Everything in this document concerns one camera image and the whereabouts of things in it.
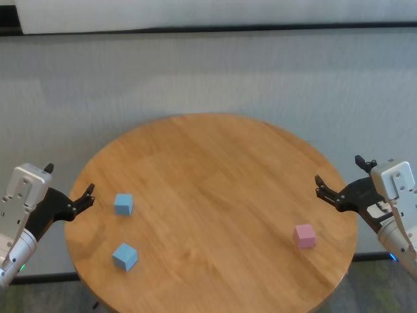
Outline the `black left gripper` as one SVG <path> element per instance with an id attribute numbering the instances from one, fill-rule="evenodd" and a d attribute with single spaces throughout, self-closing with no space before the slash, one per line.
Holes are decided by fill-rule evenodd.
<path id="1" fill-rule="evenodd" d="M 49 163 L 44 168 L 46 173 L 52 173 L 53 170 L 53 163 Z M 82 196 L 75 201 L 72 201 L 62 192 L 49 188 L 45 198 L 30 214 L 25 229 L 39 242 L 54 222 L 59 220 L 71 221 L 74 216 L 78 216 L 92 207 L 95 201 L 94 188 L 95 185 L 91 183 Z"/>

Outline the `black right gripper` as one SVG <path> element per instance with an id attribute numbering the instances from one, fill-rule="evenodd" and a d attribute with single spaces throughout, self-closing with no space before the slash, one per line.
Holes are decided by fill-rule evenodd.
<path id="1" fill-rule="evenodd" d="M 370 172 L 377 166 L 376 160 L 365 161 L 360 155 L 356 155 L 354 160 L 355 164 L 365 172 Z M 381 222 L 391 217 L 390 213 L 383 213 L 382 216 L 376 218 L 367 211 L 367 208 L 372 205 L 379 202 L 385 203 L 385 199 L 375 190 L 370 177 L 356 180 L 340 192 L 329 188 L 319 175 L 316 175 L 314 179 L 318 198 L 334 206 L 341 213 L 346 211 L 357 213 L 375 233 L 382 228 Z"/>

